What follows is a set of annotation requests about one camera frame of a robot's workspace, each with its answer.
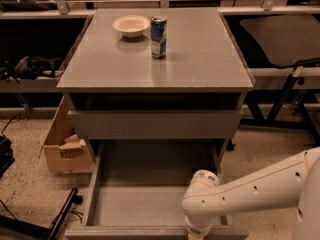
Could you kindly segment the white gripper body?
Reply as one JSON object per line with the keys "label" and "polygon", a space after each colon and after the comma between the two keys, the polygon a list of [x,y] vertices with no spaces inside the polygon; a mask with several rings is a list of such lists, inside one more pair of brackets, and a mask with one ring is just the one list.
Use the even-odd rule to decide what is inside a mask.
{"label": "white gripper body", "polygon": [[213,198],[210,191],[220,184],[216,174],[208,170],[198,170],[193,175],[184,194],[185,226],[193,237],[209,234],[213,220],[210,205]]}

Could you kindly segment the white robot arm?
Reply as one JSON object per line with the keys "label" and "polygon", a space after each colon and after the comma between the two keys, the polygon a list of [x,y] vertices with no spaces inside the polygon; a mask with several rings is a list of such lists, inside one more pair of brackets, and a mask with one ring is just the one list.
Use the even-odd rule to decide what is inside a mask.
{"label": "white robot arm", "polygon": [[320,148],[222,184],[216,174],[198,170],[182,199],[189,236],[202,239],[213,219],[228,214],[294,207],[292,240],[320,240]]}

